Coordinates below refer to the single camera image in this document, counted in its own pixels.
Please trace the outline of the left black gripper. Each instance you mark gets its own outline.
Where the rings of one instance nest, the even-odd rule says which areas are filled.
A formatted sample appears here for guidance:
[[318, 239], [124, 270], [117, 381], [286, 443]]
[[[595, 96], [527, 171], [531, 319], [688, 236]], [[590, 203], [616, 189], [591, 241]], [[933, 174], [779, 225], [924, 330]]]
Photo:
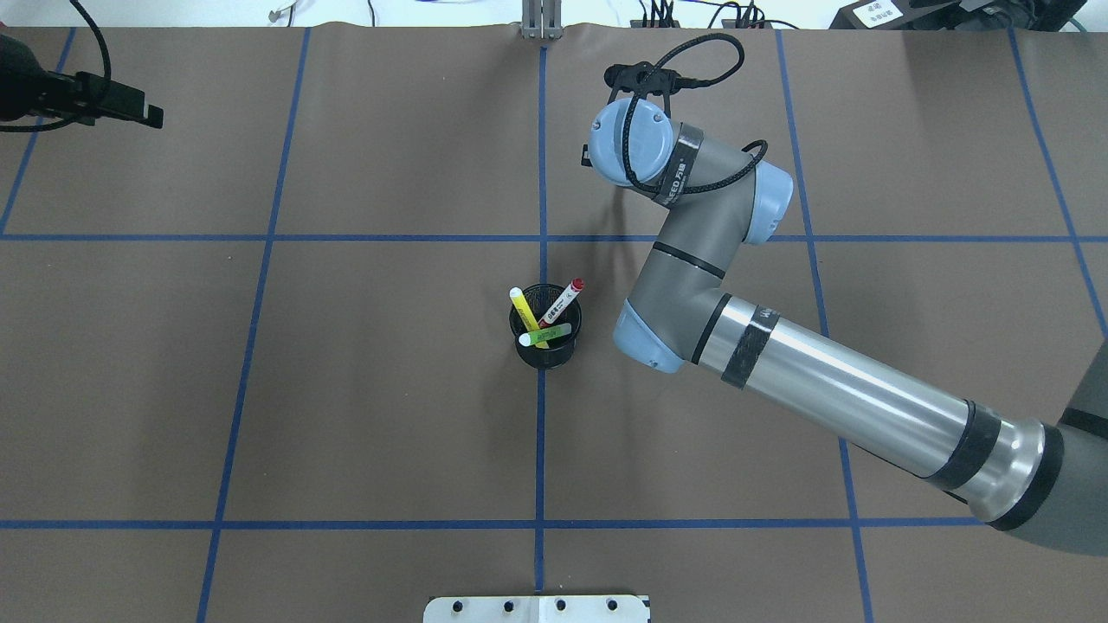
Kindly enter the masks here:
[[[98, 119], [117, 119], [151, 129], [164, 127], [164, 110], [151, 106], [145, 93], [98, 74], [76, 74], [81, 98], [88, 108], [76, 123], [94, 126]], [[1, 35], [1, 119], [7, 122], [43, 113], [45, 118], [70, 118], [75, 79], [40, 67], [31, 48]]]

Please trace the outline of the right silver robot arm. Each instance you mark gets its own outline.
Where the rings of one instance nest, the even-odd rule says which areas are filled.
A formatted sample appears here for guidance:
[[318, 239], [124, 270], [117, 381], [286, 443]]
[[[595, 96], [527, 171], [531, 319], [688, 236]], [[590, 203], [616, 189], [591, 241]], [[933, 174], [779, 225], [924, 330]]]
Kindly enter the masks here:
[[1105, 555], [1105, 347], [1060, 421], [1009, 421], [725, 292], [740, 246], [768, 241], [793, 193], [791, 175], [749, 147], [618, 99], [583, 154], [602, 180], [667, 210], [613, 331], [622, 353], [661, 372], [697, 364], [765, 395], [1015, 539]]

